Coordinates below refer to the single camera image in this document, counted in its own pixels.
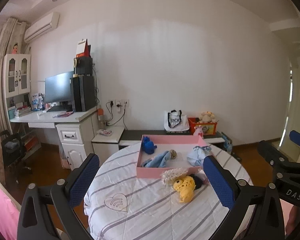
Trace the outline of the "pink packet on cabinet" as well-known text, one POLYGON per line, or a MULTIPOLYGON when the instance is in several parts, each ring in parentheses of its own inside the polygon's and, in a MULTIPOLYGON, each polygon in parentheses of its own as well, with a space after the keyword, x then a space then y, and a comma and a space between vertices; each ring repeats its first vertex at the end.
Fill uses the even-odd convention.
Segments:
POLYGON ((111 130, 108 130, 108 129, 99 129, 97 131, 97 134, 100 134, 100 135, 104 135, 104 136, 111 136, 112 135, 112 131, 111 130))

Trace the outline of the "beige stocking ball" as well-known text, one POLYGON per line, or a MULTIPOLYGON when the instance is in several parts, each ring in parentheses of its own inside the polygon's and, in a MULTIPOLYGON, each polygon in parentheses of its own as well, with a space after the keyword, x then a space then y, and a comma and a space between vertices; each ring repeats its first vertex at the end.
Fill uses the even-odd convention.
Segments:
POLYGON ((175 159, 177 157, 177 152, 175 150, 170 150, 171 159, 175 159))

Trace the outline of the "black keyboard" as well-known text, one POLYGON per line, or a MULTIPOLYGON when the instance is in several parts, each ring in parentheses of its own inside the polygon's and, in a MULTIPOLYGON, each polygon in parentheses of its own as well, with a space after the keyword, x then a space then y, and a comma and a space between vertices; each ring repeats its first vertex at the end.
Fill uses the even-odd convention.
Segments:
POLYGON ((65 111, 65 112, 71 112, 72 106, 71 105, 58 105, 58 106, 52 106, 47 110, 47 112, 59 112, 59 111, 65 111))

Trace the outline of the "royal blue knitted item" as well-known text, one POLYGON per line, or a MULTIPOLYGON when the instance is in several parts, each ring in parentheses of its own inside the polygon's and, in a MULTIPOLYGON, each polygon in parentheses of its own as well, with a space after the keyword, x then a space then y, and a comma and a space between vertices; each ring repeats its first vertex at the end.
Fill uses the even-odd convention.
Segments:
POLYGON ((157 145, 154 144, 153 141, 151 141, 150 137, 143 137, 142 142, 141 142, 141 149, 143 152, 147 154, 153 154, 155 150, 157 149, 157 145))

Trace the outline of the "pink floral pillow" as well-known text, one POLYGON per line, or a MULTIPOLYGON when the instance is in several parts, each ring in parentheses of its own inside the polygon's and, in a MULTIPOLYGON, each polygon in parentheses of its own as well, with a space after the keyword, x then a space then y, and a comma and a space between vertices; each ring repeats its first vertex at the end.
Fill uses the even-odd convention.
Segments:
POLYGON ((286 239, 300 239, 300 207, 281 201, 286 239))

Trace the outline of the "small white side cabinet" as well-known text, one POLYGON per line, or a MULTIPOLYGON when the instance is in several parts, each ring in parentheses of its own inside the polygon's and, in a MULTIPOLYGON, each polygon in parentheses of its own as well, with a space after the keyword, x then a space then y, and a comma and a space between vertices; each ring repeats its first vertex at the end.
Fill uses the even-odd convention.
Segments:
POLYGON ((124 130, 125 128, 120 126, 110 127, 107 129, 107 131, 111 131, 110 136, 97 134, 92 139, 94 153, 98 155, 101 163, 119 151, 119 142, 124 130))

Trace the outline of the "light blue fleece sock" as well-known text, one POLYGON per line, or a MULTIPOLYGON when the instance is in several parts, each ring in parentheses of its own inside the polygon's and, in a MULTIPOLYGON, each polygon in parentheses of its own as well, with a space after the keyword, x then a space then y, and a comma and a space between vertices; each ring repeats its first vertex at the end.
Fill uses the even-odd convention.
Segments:
POLYGON ((145 168, 165 168, 167 162, 171 159, 170 152, 165 151, 159 155, 156 155, 153 159, 148 159, 141 164, 141 167, 145 168))

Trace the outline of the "cotton swabs bag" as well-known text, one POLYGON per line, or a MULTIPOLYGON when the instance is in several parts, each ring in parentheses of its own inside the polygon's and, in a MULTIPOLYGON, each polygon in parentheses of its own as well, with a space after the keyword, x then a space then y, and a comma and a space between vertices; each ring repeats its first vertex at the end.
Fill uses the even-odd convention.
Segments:
POLYGON ((177 179, 185 177, 187 173, 188 169, 182 167, 166 170, 161 174, 161 182, 165 186, 172 186, 177 179))

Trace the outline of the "white desk with drawers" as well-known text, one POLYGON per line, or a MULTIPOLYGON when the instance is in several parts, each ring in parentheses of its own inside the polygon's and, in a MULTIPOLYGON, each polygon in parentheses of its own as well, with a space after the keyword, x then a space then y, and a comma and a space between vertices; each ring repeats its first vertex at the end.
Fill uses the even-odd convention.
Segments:
POLYGON ((41 128, 43 143, 58 142, 65 154, 65 164, 71 170, 79 167, 86 157, 94 152, 92 139, 97 130, 97 108, 75 112, 62 117, 62 111, 31 111, 10 120, 12 124, 25 123, 30 128, 41 128))

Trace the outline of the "yellow crochet item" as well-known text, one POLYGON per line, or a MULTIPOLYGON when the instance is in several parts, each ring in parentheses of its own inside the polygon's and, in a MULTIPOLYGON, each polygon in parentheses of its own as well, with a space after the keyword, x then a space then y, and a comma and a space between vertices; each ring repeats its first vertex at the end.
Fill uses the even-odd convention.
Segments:
POLYGON ((177 179, 173 183, 173 188, 179 193, 180 203, 189 203, 194 197, 196 185, 191 176, 185 176, 184 178, 177 179))

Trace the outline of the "white air conditioner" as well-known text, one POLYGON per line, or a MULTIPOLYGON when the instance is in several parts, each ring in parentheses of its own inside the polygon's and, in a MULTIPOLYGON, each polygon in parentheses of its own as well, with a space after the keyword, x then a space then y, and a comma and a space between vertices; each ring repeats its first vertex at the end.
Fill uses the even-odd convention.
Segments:
POLYGON ((31 43, 36 38, 55 30, 58 27, 58 22, 60 18, 60 13, 52 12, 45 17, 41 18, 34 24, 32 24, 25 31, 24 41, 26 44, 31 43))

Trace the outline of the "navy knitted item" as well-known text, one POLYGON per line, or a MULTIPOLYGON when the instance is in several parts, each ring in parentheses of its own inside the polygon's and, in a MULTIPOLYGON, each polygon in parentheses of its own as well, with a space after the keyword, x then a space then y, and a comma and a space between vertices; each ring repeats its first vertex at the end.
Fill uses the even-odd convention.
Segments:
POLYGON ((202 185, 206 182, 205 174, 191 174, 190 177, 194 179, 195 190, 200 189, 202 185))

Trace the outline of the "blue printed baby cloth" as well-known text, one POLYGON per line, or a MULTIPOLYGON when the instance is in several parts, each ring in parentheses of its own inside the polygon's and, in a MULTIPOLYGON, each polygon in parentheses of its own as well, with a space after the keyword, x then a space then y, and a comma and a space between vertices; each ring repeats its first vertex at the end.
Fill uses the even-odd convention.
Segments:
POLYGON ((195 146, 187 155, 187 161, 191 166, 202 166, 204 159, 211 155, 210 146, 195 146))

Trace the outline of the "black speaker box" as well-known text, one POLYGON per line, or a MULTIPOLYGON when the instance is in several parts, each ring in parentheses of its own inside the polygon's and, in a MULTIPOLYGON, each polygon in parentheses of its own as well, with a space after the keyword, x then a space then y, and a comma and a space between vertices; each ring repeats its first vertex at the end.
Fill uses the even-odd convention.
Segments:
POLYGON ((88 56, 74 58, 73 77, 81 75, 91 76, 93 74, 93 59, 88 56))

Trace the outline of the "black computer tower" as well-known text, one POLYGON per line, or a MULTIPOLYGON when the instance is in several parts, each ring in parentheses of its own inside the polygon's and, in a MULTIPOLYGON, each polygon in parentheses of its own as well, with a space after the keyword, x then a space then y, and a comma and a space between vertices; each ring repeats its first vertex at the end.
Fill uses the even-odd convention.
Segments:
POLYGON ((74 112, 86 112, 96 107, 93 76, 70 78, 71 105, 74 112))

